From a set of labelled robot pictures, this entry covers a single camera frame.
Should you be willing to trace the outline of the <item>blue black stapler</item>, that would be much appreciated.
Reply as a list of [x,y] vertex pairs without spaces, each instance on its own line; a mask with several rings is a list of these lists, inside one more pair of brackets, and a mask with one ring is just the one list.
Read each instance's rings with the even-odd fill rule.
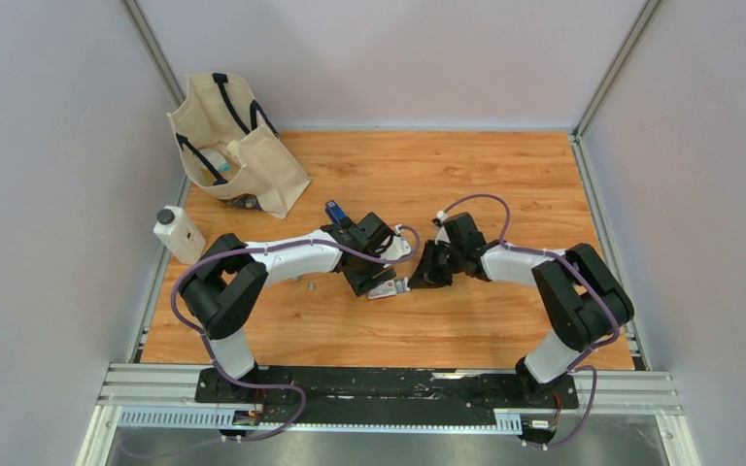
[[353,223],[335,200],[325,203],[325,213],[332,224],[339,225],[342,228],[348,227]]

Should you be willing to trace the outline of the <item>red white staple box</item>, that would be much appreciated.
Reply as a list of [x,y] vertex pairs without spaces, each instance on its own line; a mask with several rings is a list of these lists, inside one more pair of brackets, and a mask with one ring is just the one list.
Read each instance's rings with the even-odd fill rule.
[[408,293],[410,291],[408,281],[408,278],[388,280],[371,289],[367,297],[369,300],[377,300]]

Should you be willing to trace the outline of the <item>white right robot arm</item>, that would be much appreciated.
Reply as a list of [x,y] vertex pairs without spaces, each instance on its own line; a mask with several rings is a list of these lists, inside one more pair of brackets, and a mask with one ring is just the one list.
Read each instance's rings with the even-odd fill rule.
[[536,250],[487,241],[471,214],[438,214],[437,235],[424,244],[409,287],[450,286],[456,274],[483,282],[507,282],[538,290],[551,332],[515,371],[517,397],[537,407],[554,393],[554,383],[594,349],[617,340],[634,317],[632,301],[589,244],[567,250]]

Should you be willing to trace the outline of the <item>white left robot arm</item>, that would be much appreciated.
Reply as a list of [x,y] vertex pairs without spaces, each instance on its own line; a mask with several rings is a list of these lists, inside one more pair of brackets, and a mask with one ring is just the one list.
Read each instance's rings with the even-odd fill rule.
[[402,233],[370,213],[358,222],[342,216],[284,241],[243,242],[224,234],[180,276],[170,303],[184,301],[195,318],[193,329],[224,371],[222,392],[234,402],[247,402],[256,394],[258,377],[245,325],[260,293],[296,277],[339,273],[355,296],[364,296],[394,278],[394,264],[413,256]]

